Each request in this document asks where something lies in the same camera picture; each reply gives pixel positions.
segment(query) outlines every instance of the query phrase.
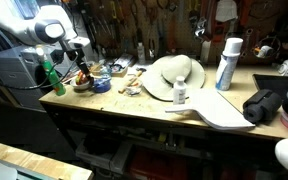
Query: blue object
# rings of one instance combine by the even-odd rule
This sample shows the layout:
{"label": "blue object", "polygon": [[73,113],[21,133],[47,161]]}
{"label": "blue object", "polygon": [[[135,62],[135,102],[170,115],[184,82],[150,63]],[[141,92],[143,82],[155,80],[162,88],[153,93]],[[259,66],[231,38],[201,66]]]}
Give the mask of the blue object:
{"label": "blue object", "polygon": [[93,89],[94,89],[94,92],[96,93],[104,93],[110,90],[111,78],[95,79]]}

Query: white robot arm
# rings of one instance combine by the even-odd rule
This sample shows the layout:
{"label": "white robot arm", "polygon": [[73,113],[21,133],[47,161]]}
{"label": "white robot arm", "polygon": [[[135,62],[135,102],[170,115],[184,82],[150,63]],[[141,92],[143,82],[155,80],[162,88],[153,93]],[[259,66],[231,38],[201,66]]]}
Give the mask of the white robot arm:
{"label": "white robot arm", "polygon": [[89,44],[88,38],[78,37],[61,6],[42,6],[34,19],[24,20],[0,6],[0,28],[26,45],[60,42],[64,51],[80,49]]}

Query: white bottle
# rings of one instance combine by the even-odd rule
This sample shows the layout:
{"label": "white bottle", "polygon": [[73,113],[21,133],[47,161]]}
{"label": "white bottle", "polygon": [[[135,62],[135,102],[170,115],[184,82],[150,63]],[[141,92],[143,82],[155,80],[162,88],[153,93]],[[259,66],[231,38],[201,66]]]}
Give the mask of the white bottle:
{"label": "white bottle", "polygon": [[176,82],[173,85],[173,104],[185,104],[186,98],[186,83],[183,76],[177,76]]}
{"label": "white bottle", "polygon": [[137,55],[139,64],[145,64],[145,49],[143,43],[139,42],[137,47]]}

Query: floor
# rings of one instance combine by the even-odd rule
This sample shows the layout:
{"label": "floor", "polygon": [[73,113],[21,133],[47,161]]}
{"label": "floor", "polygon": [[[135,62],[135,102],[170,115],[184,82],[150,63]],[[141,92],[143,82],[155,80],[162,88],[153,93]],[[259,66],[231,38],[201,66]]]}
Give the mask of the floor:
{"label": "floor", "polygon": [[0,143],[71,164],[79,162],[44,112],[0,105]]}

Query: wire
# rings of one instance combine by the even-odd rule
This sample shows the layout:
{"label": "wire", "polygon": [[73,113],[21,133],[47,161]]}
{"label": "wire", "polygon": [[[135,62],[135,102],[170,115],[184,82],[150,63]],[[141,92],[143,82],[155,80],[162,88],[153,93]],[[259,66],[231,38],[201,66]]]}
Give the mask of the wire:
{"label": "wire", "polygon": [[78,57],[78,56],[76,56],[76,58],[74,59],[74,61],[73,61],[72,64],[71,64],[71,66],[68,68],[67,72],[64,74],[64,76],[62,76],[62,78],[61,78],[60,80],[58,80],[56,83],[53,83],[53,84],[50,84],[50,85],[46,85],[46,86],[42,86],[41,88],[48,88],[48,87],[51,87],[51,86],[54,86],[54,85],[60,83],[60,82],[68,75],[68,73],[69,73],[70,70],[72,69],[73,64],[74,64],[74,63],[76,62],[76,60],[77,60],[77,57]]}
{"label": "wire", "polygon": [[[57,66],[58,64],[55,63],[49,72],[52,72],[53,69],[55,68],[55,66]],[[4,86],[4,87],[7,87],[7,88],[10,88],[10,89],[18,89],[18,90],[33,90],[33,89],[37,89],[37,88],[41,88],[43,84],[45,84],[49,78],[51,73],[48,73],[47,76],[45,77],[45,79],[43,80],[43,82],[39,85],[36,85],[36,86],[32,86],[32,87],[13,87],[13,86],[10,86],[10,85],[7,85],[7,84],[3,84],[3,83],[0,83],[0,86]]]}
{"label": "wire", "polygon": [[52,87],[58,83],[60,83],[67,75],[68,73],[70,72],[70,70],[72,69],[73,67],[73,64],[76,62],[77,60],[77,57],[74,59],[74,61],[72,62],[71,66],[68,68],[67,72],[65,73],[64,76],[62,76],[62,78],[60,80],[58,80],[57,82],[53,83],[53,84],[50,84],[50,85],[45,85],[43,86],[43,84],[45,84],[51,74],[51,72],[53,71],[53,69],[55,68],[56,65],[58,65],[57,63],[54,64],[51,68],[51,70],[49,71],[49,73],[47,74],[47,77],[44,79],[44,81],[37,85],[37,86],[31,86],[31,87],[14,87],[14,86],[10,86],[10,85],[7,85],[7,84],[4,84],[4,83],[0,83],[0,86],[3,86],[3,87],[6,87],[6,88],[9,88],[9,89],[17,89],[17,90],[35,90],[35,89],[42,89],[42,88],[48,88],[48,87]]}

